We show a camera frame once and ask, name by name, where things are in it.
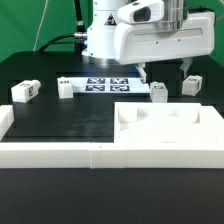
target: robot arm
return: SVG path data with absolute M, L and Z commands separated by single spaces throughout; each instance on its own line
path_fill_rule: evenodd
M 118 10 L 122 22 L 115 30 L 115 59 L 120 64 L 138 64 L 143 82 L 146 62 L 190 58 L 213 51 L 214 13 L 188 14 L 185 2 L 140 0 Z M 147 10 L 156 16 L 147 17 Z

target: green screen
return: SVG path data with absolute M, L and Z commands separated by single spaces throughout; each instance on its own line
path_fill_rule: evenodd
M 83 0 L 81 8 L 85 25 L 92 21 L 92 0 Z M 34 50 L 37 32 L 46 0 L 0 1 L 0 61 L 19 51 Z M 217 18 L 224 14 L 219 0 L 190 0 L 190 5 L 204 5 L 214 9 Z M 48 0 L 45 17 L 36 43 L 36 50 L 54 37 L 76 30 L 74 1 Z M 211 57 L 224 67 L 224 19 L 215 26 L 215 50 Z M 48 50 L 73 51 L 72 45 L 51 46 Z

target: white block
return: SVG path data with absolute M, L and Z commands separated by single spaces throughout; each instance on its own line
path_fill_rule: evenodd
M 14 121 L 13 108 L 11 105 L 0 106 L 0 141 Z
M 60 99 L 73 98 L 73 88 L 69 78 L 58 78 L 58 94 Z
M 164 83 L 152 82 L 150 84 L 150 96 L 153 103 L 166 103 L 168 90 Z
M 182 87 L 182 94 L 195 96 L 200 90 L 202 85 L 202 77 L 195 75 L 190 75 L 186 80 L 183 82 Z
M 0 143 L 0 168 L 89 168 L 90 143 Z
M 90 168 L 125 168 L 125 150 L 115 147 L 114 143 L 92 143 Z
M 128 104 L 137 108 L 133 122 L 119 119 L 119 108 Z M 116 144 L 224 143 L 224 119 L 198 103 L 115 103 L 114 116 Z
M 39 94 L 41 84 L 38 80 L 25 80 L 11 88 L 13 102 L 26 103 Z

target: white cube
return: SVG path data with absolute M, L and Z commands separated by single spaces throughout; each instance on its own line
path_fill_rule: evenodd
M 37 80 L 25 80 L 11 88 L 13 102 L 26 103 L 39 94 L 41 84 Z
M 190 75 L 183 82 L 182 94 L 195 96 L 200 90 L 202 85 L 202 77 L 195 75 Z
M 60 99 L 73 98 L 73 88 L 69 78 L 58 78 L 58 94 Z
M 152 82 L 150 84 L 150 96 L 153 103 L 167 103 L 168 90 L 165 84 Z
M 14 121 L 13 108 L 11 105 L 0 106 L 0 141 Z

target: black table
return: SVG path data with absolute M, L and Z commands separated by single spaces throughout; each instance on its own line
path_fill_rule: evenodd
M 197 102 L 224 112 L 224 70 L 208 57 L 194 59 L 189 74 L 203 77 L 195 97 L 181 95 L 180 60 L 147 64 L 150 81 L 164 82 L 169 102 Z M 13 104 L 11 87 L 23 80 L 41 82 L 39 95 L 27 104 L 14 103 L 15 122 L 3 141 L 113 142 L 115 102 L 151 102 L 149 94 L 74 94 L 60 100 L 59 77 L 139 77 L 134 66 L 83 63 L 73 53 L 16 53 L 0 65 L 0 105 Z
M 224 114 L 224 70 L 208 57 L 190 74 L 203 76 L 195 97 L 180 94 L 181 61 L 147 64 L 151 81 L 164 82 L 169 102 L 213 105 Z M 4 142 L 113 142 L 114 102 L 150 102 L 146 94 L 74 94 L 59 100 L 56 78 L 137 77 L 133 66 L 101 67 L 73 53 L 17 53 L 0 64 L 0 105 L 11 87 L 41 81 L 40 94 L 13 104 L 15 122 Z M 224 222 L 224 170 L 217 169 L 1 169 L 0 223 Z

